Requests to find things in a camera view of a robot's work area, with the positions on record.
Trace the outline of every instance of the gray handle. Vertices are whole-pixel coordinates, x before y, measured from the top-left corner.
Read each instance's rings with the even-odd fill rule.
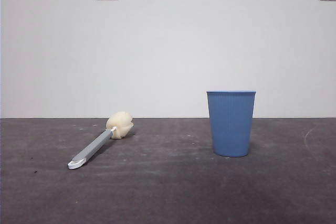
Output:
[[[111,130],[106,130],[103,133],[101,133],[95,140],[93,140],[88,146],[86,146],[80,153],[78,153],[72,161],[79,161],[83,158],[86,158],[86,160],[89,160],[90,157],[94,155],[94,153],[99,150],[104,143],[108,139],[110,139],[113,135],[113,132]]]

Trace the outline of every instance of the gray floor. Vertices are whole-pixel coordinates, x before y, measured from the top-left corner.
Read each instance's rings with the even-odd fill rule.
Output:
[[[68,170],[105,122],[1,120],[1,223],[336,223],[336,119],[254,119],[242,158],[208,119],[134,119]]]

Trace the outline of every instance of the white wall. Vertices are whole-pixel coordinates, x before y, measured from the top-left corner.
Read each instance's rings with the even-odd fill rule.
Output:
[[[2,117],[336,116],[336,2],[2,0]]]

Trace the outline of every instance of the blue plastic cup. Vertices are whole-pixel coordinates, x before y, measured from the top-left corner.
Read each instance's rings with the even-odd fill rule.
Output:
[[[214,152],[242,157],[248,153],[255,91],[207,91]]]

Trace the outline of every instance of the floor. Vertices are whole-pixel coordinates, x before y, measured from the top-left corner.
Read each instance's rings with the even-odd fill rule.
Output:
[[[336,223],[336,119],[254,119],[249,155],[208,119],[134,119],[86,165],[106,119],[1,120],[1,223]]]

